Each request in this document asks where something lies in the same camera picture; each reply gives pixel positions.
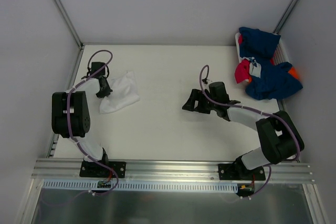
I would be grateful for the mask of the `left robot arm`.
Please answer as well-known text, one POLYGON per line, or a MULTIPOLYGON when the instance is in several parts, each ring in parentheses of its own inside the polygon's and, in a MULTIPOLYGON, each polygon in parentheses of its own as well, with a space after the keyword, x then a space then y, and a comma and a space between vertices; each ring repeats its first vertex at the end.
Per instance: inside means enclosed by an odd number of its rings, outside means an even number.
POLYGON ((108 174, 110 165, 104 148, 90 132, 90 110, 96 99, 112 93, 107 81, 109 73, 109 67, 103 62, 93 62, 78 87, 55 92, 51 98, 53 132, 73 141, 83 153, 83 160, 92 163, 91 170, 99 177, 108 174))

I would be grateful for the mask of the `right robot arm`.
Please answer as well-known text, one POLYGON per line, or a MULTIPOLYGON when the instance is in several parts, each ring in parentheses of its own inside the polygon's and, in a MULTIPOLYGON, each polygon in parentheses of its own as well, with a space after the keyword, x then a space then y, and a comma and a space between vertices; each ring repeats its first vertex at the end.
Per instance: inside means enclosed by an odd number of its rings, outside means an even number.
POLYGON ((208 89, 192 89, 182 110, 210 114, 228 122, 239 123, 257 132, 260 147, 233 162, 233 170, 240 179, 248 179, 256 168, 298 159, 304 142, 289 114, 285 111, 265 113, 231 100, 224 83, 214 82, 208 89))

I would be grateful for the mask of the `white t shirt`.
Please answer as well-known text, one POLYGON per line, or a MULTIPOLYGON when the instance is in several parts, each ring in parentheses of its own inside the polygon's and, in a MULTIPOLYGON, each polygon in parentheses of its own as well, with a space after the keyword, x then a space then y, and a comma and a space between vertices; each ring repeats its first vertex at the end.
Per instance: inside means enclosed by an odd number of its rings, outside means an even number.
POLYGON ((127 71, 118 78, 109 81, 112 92, 102 99, 99 107, 100 114, 109 114, 126 108, 138 101, 140 95, 133 71, 127 71))

